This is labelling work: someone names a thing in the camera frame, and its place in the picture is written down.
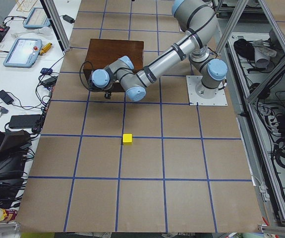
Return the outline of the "aluminium frame post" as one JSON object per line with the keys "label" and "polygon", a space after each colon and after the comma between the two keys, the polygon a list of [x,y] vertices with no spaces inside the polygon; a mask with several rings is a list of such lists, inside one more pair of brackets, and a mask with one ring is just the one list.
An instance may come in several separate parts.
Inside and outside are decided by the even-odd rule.
{"label": "aluminium frame post", "polygon": [[59,17],[59,13],[53,0],[40,0],[40,3],[50,21],[58,44],[63,52],[70,51],[70,43]]}

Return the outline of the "keys bunch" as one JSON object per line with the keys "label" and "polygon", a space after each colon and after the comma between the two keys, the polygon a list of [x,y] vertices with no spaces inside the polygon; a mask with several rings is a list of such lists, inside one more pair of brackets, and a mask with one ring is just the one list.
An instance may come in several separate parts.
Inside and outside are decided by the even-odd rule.
{"label": "keys bunch", "polygon": [[7,114],[9,110],[5,107],[0,106],[0,117]]}

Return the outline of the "yellow metal tool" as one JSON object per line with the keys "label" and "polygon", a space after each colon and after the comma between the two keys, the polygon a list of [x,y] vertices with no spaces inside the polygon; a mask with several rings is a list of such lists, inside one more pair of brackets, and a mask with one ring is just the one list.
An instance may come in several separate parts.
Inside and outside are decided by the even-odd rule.
{"label": "yellow metal tool", "polygon": [[50,48],[52,47],[52,43],[51,42],[49,42],[49,43],[47,43],[46,45],[44,45],[42,48],[41,48],[41,50],[40,50],[40,52],[39,52],[39,55],[44,55],[45,53],[47,53],[49,50],[50,50]]}

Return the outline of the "black power brick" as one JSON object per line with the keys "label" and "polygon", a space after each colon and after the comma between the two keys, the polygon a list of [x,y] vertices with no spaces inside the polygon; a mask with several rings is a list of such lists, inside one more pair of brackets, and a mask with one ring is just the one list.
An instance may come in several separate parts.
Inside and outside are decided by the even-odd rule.
{"label": "black power brick", "polygon": [[12,116],[9,122],[9,128],[20,129],[20,128],[33,128],[39,119],[41,118],[40,114],[34,115],[16,115]]}

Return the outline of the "yellow lidded jar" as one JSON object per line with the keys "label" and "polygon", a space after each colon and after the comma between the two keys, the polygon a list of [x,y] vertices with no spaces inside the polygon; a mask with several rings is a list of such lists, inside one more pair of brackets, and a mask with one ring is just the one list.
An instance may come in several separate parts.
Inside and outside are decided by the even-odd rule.
{"label": "yellow lidded jar", "polygon": [[3,209],[0,208],[0,222],[11,222],[14,221],[18,211],[15,209]]}

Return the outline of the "far blue teach pendant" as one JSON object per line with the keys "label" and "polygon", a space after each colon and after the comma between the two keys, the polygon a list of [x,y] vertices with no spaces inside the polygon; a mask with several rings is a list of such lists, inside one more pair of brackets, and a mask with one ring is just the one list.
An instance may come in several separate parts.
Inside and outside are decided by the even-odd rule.
{"label": "far blue teach pendant", "polygon": [[27,18],[23,21],[23,27],[26,29],[39,29],[49,26],[50,21],[45,11],[40,7],[32,8]]}

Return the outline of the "black smartphone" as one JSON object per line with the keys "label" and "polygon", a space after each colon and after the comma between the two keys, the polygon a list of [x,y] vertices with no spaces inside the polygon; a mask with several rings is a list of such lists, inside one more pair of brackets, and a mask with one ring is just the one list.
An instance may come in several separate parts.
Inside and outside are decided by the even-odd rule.
{"label": "black smartphone", "polygon": [[14,102],[14,99],[4,90],[0,90],[0,99],[7,105],[10,105]]}

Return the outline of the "dark wooden drawer box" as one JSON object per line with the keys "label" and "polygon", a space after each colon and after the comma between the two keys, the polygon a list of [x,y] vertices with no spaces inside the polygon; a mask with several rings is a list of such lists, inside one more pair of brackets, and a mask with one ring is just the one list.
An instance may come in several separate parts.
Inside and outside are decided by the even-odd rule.
{"label": "dark wooden drawer box", "polygon": [[124,92],[119,72],[138,72],[143,66],[142,41],[91,39],[81,70],[91,92]]}

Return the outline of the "yellow wooden block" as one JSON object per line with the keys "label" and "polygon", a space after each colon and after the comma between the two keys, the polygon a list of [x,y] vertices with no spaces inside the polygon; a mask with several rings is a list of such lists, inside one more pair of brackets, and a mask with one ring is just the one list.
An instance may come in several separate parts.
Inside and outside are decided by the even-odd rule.
{"label": "yellow wooden block", "polygon": [[122,135],[123,145],[130,145],[133,142],[133,135],[131,133],[124,133]]}

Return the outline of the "blue teach pendant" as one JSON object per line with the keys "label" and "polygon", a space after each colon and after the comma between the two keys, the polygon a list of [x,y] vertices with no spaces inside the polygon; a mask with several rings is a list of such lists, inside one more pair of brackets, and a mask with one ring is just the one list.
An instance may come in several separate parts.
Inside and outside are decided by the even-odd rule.
{"label": "blue teach pendant", "polygon": [[23,27],[26,29],[39,29],[49,26],[50,21],[45,11],[40,7],[32,8],[27,18],[23,21]]}
{"label": "blue teach pendant", "polygon": [[3,65],[5,67],[31,68],[42,48],[41,39],[17,38]]}

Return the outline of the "near blue teach pendant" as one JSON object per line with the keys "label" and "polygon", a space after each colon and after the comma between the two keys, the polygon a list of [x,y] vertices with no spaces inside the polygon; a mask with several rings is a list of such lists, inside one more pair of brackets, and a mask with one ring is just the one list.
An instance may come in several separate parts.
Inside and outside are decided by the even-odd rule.
{"label": "near blue teach pendant", "polygon": [[5,67],[31,68],[42,48],[41,39],[17,38],[3,65]]}

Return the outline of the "small black adapter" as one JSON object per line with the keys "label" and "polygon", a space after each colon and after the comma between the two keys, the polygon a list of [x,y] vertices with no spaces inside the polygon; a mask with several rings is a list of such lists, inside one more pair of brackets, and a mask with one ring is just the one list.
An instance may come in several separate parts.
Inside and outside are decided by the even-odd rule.
{"label": "small black adapter", "polygon": [[70,23],[70,24],[72,24],[72,23],[75,22],[74,18],[72,18],[71,16],[66,15],[66,14],[63,15],[62,18],[63,18],[64,21],[66,21],[66,22],[68,22],[68,23]]}

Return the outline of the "blue usb hub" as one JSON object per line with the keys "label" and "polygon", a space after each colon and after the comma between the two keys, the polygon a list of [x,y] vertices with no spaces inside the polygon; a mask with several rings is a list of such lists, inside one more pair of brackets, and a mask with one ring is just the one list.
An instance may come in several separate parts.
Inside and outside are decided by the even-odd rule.
{"label": "blue usb hub", "polygon": [[40,74],[42,75],[51,75],[53,72],[52,68],[42,68]]}

